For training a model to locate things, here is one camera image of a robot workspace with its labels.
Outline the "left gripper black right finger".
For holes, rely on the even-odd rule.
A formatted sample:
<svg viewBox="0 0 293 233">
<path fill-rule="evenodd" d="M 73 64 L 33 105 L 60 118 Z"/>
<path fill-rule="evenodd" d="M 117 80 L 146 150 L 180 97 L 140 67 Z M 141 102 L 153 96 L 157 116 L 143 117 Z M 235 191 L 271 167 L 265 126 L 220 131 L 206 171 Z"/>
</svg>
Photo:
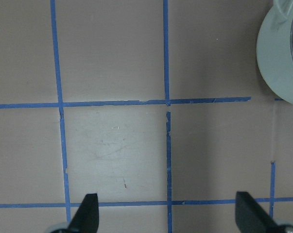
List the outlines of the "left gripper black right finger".
<svg viewBox="0 0 293 233">
<path fill-rule="evenodd" d="M 241 233 L 271 233 L 278 227 L 248 192 L 236 192 L 235 201 L 235 222 Z"/>
</svg>

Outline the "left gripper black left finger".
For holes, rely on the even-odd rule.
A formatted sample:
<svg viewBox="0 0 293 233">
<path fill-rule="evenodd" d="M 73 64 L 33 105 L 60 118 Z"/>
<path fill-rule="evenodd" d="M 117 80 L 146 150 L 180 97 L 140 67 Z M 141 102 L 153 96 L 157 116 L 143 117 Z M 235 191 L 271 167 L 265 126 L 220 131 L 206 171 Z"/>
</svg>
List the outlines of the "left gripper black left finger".
<svg viewBox="0 0 293 233">
<path fill-rule="evenodd" d="M 96 233 L 98 230 L 98 195 L 86 194 L 72 221 L 69 233 Z"/>
</svg>

